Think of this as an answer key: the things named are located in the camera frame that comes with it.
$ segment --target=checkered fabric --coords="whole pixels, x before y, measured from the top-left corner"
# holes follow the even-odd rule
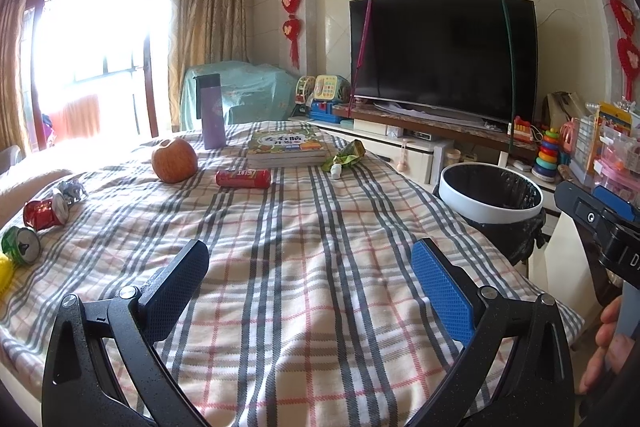
[[[481,233],[374,155],[340,180],[318,167],[280,168],[268,190],[216,185],[218,169],[245,168],[253,131],[292,126],[232,126],[219,151],[204,150],[200,134],[185,135],[200,169],[177,185],[151,169],[158,140],[80,176],[89,198],[71,208],[66,227],[40,234],[41,258],[17,270],[0,300],[1,351],[21,382],[40,394],[63,296],[94,301],[142,285],[192,238],[209,247],[209,271],[156,349],[216,427],[404,425],[461,350],[410,266],[421,237],[478,285],[509,298],[540,293]],[[323,136],[332,154],[344,145]],[[582,319],[564,306],[561,314],[571,342]],[[504,341],[472,412],[487,404],[511,345]],[[110,351],[130,404],[142,411]]]

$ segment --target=silver screw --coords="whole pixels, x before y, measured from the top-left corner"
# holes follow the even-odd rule
[[[546,304],[547,306],[553,306],[554,304],[556,304],[556,300],[548,293],[543,293],[540,300],[542,300],[542,303]]]
[[[75,295],[73,295],[73,293],[71,293],[70,295],[67,295],[64,299],[62,299],[62,305],[65,308],[71,308],[71,306],[76,304],[77,300],[78,300],[78,297],[76,297]]]
[[[136,287],[135,286],[124,286],[124,288],[122,288],[120,290],[120,292],[118,293],[118,295],[122,299],[130,299],[135,294],[136,294]]]
[[[480,290],[480,295],[485,299],[493,300],[498,296],[498,290],[491,286],[485,286]]]

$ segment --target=human hand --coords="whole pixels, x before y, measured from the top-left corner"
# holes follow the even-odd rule
[[[591,357],[587,368],[580,379],[578,391],[586,394],[592,391],[604,373],[605,359],[609,362],[614,373],[618,374],[625,365],[626,358],[634,347],[634,341],[626,335],[615,335],[620,317],[622,296],[615,299],[604,308],[600,320],[602,325],[596,333],[596,345],[598,349]]]

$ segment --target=tv screen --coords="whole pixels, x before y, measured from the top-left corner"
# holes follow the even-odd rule
[[[515,114],[530,121],[536,102],[534,4],[505,0],[511,23]],[[351,78],[367,0],[350,3]],[[448,108],[508,122],[511,55],[502,0],[372,0],[355,96]]]

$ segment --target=chinese character decoration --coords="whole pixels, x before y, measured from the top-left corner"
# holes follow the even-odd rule
[[[632,42],[636,32],[636,19],[631,8],[621,0],[610,0],[609,5],[618,25],[625,33],[618,40],[618,59],[626,77],[625,100],[631,101],[634,96],[634,80],[640,73],[640,50]]]
[[[298,36],[302,29],[302,21],[296,17],[301,0],[282,0],[282,7],[289,14],[289,19],[282,25],[284,36],[291,42],[291,64],[297,70],[300,69],[300,50],[298,48]]]

